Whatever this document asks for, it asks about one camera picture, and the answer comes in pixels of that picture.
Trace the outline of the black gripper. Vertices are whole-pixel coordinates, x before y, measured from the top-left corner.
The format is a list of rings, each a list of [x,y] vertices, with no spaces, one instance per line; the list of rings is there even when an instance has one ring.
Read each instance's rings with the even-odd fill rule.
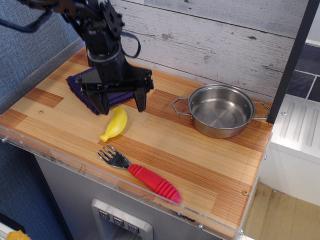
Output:
[[[129,64],[121,50],[95,54],[87,48],[86,53],[91,68],[80,73],[76,83],[100,114],[109,114],[107,94],[120,92],[133,93],[138,111],[146,110],[147,93],[154,88],[151,70]]]

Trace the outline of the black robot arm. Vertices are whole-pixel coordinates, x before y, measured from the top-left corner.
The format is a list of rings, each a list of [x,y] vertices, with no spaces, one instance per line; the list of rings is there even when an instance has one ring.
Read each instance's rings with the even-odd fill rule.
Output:
[[[109,113],[108,93],[132,92],[139,112],[147,105],[147,93],[154,88],[152,71],[127,62],[122,47],[124,23],[122,15],[108,0],[22,0],[21,4],[42,10],[34,22],[19,28],[35,32],[53,13],[61,14],[85,42],[88,63],[94,69],[82,73],[76,83],[94,107]]]

